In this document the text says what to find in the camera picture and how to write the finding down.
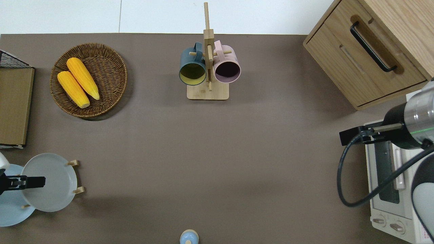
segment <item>brown tabletop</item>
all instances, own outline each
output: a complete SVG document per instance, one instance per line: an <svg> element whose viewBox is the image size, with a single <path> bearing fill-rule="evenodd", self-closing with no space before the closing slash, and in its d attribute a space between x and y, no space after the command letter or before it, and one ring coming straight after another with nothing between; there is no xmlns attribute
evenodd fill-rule
<svg viewBox="0 0 434 244"><path fill-rule="evenodd" d="M27 147L2 153L25 165L52 152L78 159L86 192L53 213L0 228L2 243L405 243L374 229L369 205L339 201L338 132L382 119L395 99L356 112L304 50L305 36L216 35L241 77L227 101L191 101L178 77L194 34L1 35L0 49L36 68ZM49 76L71 47L115 49L128 68L120 103L98 121L63 112ZM344 193L368 192L365 151L350 151Z"/></svg>

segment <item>mug handle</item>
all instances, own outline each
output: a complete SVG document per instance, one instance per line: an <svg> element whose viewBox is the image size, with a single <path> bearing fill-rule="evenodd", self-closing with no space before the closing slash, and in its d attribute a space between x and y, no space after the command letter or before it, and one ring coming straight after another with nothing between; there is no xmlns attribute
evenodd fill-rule
<svg viewBox="0 0 434 244"><path fill-rule="evenodd" d="M196 56L194 58L195 62L200 62L202 59L202 44L200 42L196 42L196 44L194 45L194 50L196 51Z"/></svg>
<svg viewBox="0 0 434 244"><path fill-rule="evenodd" d="M216 47L216 53L217 53L218 59L220 60L220 62L224 61L225 57L224 57L223 47L221 45L220 40L215 41L214 45Z"/></svg>

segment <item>round woven basket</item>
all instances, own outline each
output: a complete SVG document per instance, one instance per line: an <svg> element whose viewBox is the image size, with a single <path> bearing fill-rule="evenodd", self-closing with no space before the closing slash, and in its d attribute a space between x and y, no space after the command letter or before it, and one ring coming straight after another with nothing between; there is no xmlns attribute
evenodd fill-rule
<svg viewBox="0 0 434 244"><path fill-rule="evenodd" d="M99 100L89 98L87 108L79 108L66 94L57 80L57 74L68 70L66 61L76 57L83 61L96 86ZM127 68L121 56L111 47L100 43L86 43L71 48L54 64L50 76L50 91L54 101L66 113L80 118L99 116L113 108L121 99L127 86Z"/></svg>

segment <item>yellow corn cob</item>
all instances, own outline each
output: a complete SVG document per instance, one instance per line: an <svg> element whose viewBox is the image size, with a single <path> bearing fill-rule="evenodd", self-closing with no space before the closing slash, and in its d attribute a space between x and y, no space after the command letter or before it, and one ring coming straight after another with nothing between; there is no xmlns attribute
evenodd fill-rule
<svg viewBox="0 0 434 244"><path fill-rule="evenodd" d="M96 100L99 100L98 87L92 79L89 71L84 66L83 62L78 58L70 58L66 61L68 69L74 75L85 92L91 95Z"/></svg>
<svg viewBox="0 0 434 244"><path fill-rule="evenodd" d="M62 85L68 96L78 105L78 107L82 109L89 107L89 98L87 98L83 89L78 84L71 72L62 71L58 73L57 80L59 81L60 85Z"/></svg>

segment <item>wire rack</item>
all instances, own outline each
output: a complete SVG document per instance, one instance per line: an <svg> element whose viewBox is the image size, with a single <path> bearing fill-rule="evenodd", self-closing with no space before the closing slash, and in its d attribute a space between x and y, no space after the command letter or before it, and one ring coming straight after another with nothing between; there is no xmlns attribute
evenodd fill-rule
<svg viewBox="0 0 434 244"><path fill-rule="evenodd" d="M31 66L0 50L0 68L31 68Z"/></svg>

